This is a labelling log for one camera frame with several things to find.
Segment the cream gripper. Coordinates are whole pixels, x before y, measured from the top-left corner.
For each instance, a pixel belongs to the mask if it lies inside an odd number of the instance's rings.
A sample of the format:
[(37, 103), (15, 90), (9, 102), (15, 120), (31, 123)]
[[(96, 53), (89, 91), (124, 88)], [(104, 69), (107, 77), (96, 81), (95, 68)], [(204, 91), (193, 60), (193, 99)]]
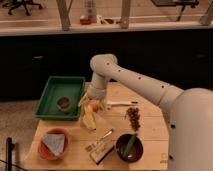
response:
[(105, 110), (106, 109), (106, 102), (104, 100), (97, 100), (97, 99), (92, 99), (89, 96), (86, 96), (86, 106), (92, 111), (91, 108), (91, 102), (92, 101), (97, 101), (99, 103), (99, 110)]

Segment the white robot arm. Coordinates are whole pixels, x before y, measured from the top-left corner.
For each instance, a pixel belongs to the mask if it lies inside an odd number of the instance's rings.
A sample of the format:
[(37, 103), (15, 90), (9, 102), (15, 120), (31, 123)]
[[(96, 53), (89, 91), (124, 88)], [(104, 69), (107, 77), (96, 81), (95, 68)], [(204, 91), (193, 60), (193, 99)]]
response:
[(113, 54), (93, 56), (90, 67), (89, 98), (104, 99), (114, 79), (169, 115), (168, 171), (213, 171), (213, 91), (183, 90), (122, 68)]

